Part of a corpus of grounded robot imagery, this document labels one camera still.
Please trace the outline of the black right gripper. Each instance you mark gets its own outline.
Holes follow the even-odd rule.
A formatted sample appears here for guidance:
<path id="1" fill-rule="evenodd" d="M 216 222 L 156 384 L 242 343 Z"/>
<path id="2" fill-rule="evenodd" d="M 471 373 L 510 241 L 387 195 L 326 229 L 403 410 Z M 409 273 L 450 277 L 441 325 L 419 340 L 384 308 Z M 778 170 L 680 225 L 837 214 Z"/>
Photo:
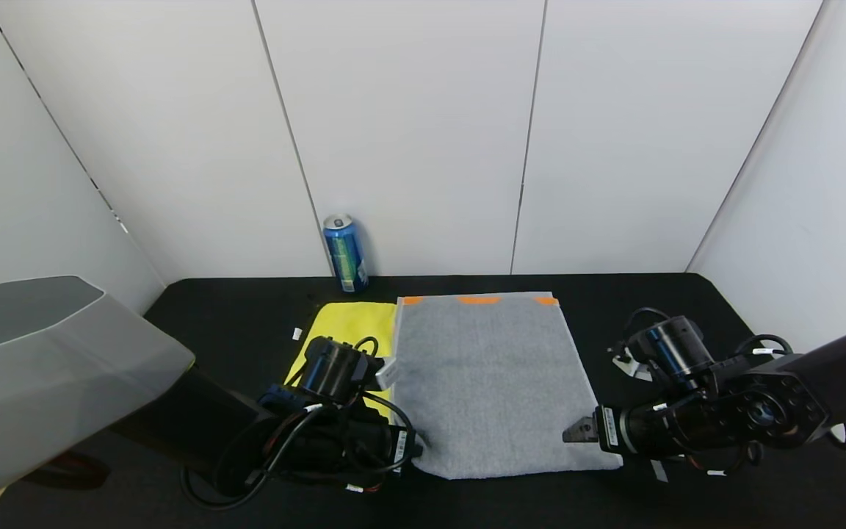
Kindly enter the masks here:
<path id="1" fill-rule="evenodd" d="M 654 404 L 598 406 L 562 432 L 564 443 L 599 443 L 605 452 L 643 458 L 674 455 L 673 422 Z"/>

